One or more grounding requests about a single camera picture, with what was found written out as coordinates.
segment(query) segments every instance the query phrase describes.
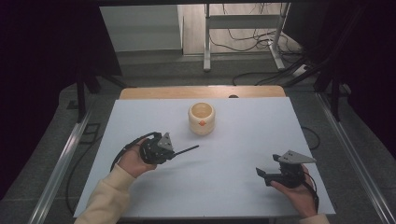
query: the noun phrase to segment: gray carpet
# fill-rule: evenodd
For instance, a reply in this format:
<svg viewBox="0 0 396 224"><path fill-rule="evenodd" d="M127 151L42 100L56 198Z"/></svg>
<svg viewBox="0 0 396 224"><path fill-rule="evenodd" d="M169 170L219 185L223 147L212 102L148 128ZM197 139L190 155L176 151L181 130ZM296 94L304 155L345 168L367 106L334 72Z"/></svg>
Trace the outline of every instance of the gray carpet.
<svg viewBox="0 0 396 224"><path fill-rule="evenodd" d="M210 73L203 72L203 62L200 58L168 57L166 59L166 55L163 55L162 57L148 56L145 60L140 59L139 61L134 60L136 57L135 55L120 57L123 77L116 77L136 87L231 85L232 78L238 74L274 72L276 70L269 55L257 57L250 55L215 56ZM237 83L253 85L270 76L261 74L241 77ZM290 77L280 79L276 83L281 83L288 78ZM98 79L102 90L97 94L97 101L89 120L89 128L76 149L45 223L72 223L74 221L65 203L69 174L74 164L88 149L70 180L68 195L73 209L84 188L100 140L91 148L90 143L95 138L95 133L97 134L96 138L104 133L114 101L118 99L121 91L120 87L114 83L100 77ZM311 77L286 89L286 93L292 101L301 125L314 130L320 136L320 145L312 153L318 160L318 169L337 213L335 216L329 217L329 220L331 223L382 223L320 107L318 98L312 90L313 81L315 78ZM25 165L6 197L0 202L1 223L26 223L29 220L77 120L78 112L73 106L76 100L75 85L62 91L58 110L34 155ZM376 184L386 196L394 214L396 211L395 160L349 107L346 98L340 99L340 117L350 139L358 149ZM309 146L314 146L318 142L312 133L304 131L304 135ZM271 220L271 222L297 223L297 220L297 217L282 217ZM251 220L249 223L259 222L264 223L264 220Z"/></svg>

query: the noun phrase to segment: sleeve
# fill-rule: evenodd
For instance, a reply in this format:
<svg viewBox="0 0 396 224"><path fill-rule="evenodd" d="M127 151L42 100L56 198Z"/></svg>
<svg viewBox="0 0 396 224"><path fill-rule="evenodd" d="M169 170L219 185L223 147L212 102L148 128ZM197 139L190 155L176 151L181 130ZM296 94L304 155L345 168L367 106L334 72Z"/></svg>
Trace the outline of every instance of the sleeve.
<svg viewBox="0 0 396 224"><path fill-rule="evenodd" d="M117 164L100 180L88 200L87 208L75 224L116 223L130 201L129 187L134 178Z"/></svg>
<svg viewBox="0 0 396 224"><path fill-rule="evenodd" d="M326 215L317 214L314 217L307 217L299 221L300 224L330 224Z"/></svg>

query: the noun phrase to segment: wall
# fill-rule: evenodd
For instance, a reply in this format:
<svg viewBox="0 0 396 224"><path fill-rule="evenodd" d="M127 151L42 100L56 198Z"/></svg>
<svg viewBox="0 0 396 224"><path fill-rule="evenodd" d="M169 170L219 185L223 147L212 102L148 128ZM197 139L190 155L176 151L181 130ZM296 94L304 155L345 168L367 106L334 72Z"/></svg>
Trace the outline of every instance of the wall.
<svg viewBox="0 0 396 224"><path fill-rule="evenodd" d="M100 7L114 50L181 49L177 6Z"/></svg>

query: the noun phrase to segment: white tabletop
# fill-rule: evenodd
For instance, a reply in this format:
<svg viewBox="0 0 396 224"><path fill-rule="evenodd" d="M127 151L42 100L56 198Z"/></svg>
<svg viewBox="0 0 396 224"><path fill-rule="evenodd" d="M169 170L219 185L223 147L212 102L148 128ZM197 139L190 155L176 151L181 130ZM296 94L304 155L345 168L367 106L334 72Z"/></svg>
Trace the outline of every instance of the white tabletop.
<svg viewBox="0 0 396 224"><path fill-rule="evenodd" d="M213 133L189 130L188 109L208 102L216 109ZM75 216L86 207L99 179L118 152L137 137L170 133L175 152L200 145L132 184L123 217L213 218L297 216L289 200L266 187L256 167L279 173L273 154L293 150L312 157L288 97L178 100L118 100L81 195ZM307 164L318 186L319 212L334 214L315 164Z"/></svg>

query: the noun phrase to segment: human hand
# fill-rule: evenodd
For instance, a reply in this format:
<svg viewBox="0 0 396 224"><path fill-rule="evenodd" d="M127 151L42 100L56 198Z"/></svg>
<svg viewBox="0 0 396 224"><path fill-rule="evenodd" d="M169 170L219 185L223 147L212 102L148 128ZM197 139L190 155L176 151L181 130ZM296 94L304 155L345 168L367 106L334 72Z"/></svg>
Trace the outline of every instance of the human hand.
<svg viewBox="0 0 396 224"><path fill-rule="evenodd" d="M125 154L122 155L118 165L122 169L124 169L128 174L133 176L134 178L138 178L143 173L155 170L157 165L155 164L146 164L142 161L140 157L139 148L140 144L142 144L145 139L140 140L136 145L128 148Z"/></svg>
<svg viewBox="0 0 396 224"><path fill-rule="evenodd" d="M304 165L303 170L305 172L305 181L308 185L312 187L312 181L309 177L308 169ZM300 185L297 188L289 189L282 184L279 184L275 181L271 181L271 186L280 192L284 193L290 200L291 204L293 204L294 208L300 214L302 218L312 217L317 215L317 209L315 207L314 198L311 192L304 185Z"/></svg>

